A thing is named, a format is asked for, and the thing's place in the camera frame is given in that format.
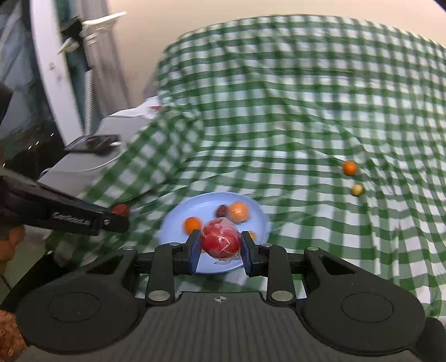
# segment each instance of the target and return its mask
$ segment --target hair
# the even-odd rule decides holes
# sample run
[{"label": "hair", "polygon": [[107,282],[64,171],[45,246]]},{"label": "hair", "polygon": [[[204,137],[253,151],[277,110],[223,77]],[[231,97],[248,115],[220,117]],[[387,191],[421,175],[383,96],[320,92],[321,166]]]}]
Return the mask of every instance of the hair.
[{"label": "hair", "polygon": [[0,311],[0,362],[14,361],[26,349],[13,314]]}]

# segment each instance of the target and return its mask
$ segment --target green checkered tablecloth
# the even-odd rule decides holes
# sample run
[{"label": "green checkered tablecloth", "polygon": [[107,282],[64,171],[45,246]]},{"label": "green checkered tablecloth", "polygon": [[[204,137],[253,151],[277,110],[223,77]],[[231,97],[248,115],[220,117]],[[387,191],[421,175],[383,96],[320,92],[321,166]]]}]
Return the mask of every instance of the green checkered tablecloth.
[{"label": "green checkered tablecloth", "polygon": [[[232,191],[262,205],[271,243],[327,250],[410,290],[446,322],[444,47],[366,21],[269,16],[187,33],[158,70],[158,118],[84,194],[128,203],[130,231],[54,233],[59,259],[86,263],[124,244],[152,251],[178,203]],[[345,160],[358,164],[354,178]],[[351,195],[354,183],[363,196]],[[266,288],[242,269],[177,282]]]}]

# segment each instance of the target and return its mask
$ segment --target screw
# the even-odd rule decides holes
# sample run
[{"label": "screw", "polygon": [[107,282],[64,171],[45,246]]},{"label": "screw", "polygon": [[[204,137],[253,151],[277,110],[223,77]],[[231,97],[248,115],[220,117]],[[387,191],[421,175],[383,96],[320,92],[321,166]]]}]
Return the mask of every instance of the screw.
[{"label": "screw", "polygon": [[292,300],[293,295],[286,290],[276,290],[271,294],[271,298],[273,298],[277,302],[288,302]]},{"label": "screw", "polygon": [[154,302],[164,302],[170,298],[169,292],[165,290],[154,290],[149,293],[149,299]]}]

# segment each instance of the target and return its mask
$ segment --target orange fruit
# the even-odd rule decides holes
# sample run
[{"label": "orange fruit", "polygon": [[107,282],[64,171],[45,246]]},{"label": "orange fruit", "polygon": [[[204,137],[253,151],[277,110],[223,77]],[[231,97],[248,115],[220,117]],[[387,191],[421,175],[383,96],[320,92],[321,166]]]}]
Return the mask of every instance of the orange fruit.
[{"label": "orange fruit", "polygon": [[249,219],[249,209],[241,201],[234,202],[229,206],[227,214],[229,218],[236,224],[240,224]]},{"label": "orange fruit", "polygon": [[358,172],[358,166],[353,161],[344,162],[342,169],[347,176],[354,176]]},{"label": "orange fruit", "polygon": [[183,226],[186,234],[190,235],[194,230],[201,230],[201,220],[196,217],[187,218]]}]

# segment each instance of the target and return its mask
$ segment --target light blue plate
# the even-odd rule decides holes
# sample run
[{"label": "light blue plate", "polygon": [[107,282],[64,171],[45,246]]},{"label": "light blue plate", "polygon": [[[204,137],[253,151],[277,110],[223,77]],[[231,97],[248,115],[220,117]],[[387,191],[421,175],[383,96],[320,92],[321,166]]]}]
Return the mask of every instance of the light blue plate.
[{"label": "light blue plate", "polygon": [[[220,205],[230,205],[242,201],[248,206],[251,217],[248,221],[236,225],[239,231],[254,231],[256,244],[268,241],[270,225],[268,216],[262,211],[258,202],[249,197],[232,192],[211,192],[195,196],[176,206],[167,214],[158,233],[158,243],[185,243],[189,237],[183,230],[183,222],[191,216],[199,218],[203,224],[215,218],[215,211]],[[225,273],[243,265],[242,259],[232,260],[229,264],[215,264],[217,260],[207,253],[201,253],[197,273]]]}]

